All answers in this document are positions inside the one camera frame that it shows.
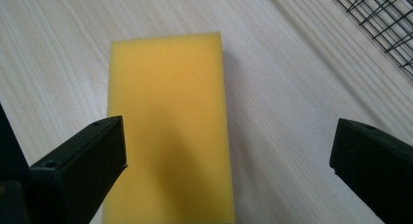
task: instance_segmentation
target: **table surface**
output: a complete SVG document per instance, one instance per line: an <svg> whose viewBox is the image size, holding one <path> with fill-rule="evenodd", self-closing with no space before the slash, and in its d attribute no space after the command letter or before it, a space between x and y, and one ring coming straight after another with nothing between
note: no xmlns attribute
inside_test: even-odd
<svg viewBox="0 0 413 224"><path fill-rule="evenodd" d="M30 164L105 117L112 41L210 31L237 223L381 223L328 165L337 121L413 143L412 79L333 0L0 0L0 25L0 101Z"/></svg>

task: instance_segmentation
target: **metal grid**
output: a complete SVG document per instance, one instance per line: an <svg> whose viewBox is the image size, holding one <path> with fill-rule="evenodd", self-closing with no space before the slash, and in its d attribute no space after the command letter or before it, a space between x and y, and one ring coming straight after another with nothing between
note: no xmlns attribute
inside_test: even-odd
<svg viewBox="0 0 413 224"><path fill-rule="evenodd" d="M413 0L336 0L413 78Z"/></svg>

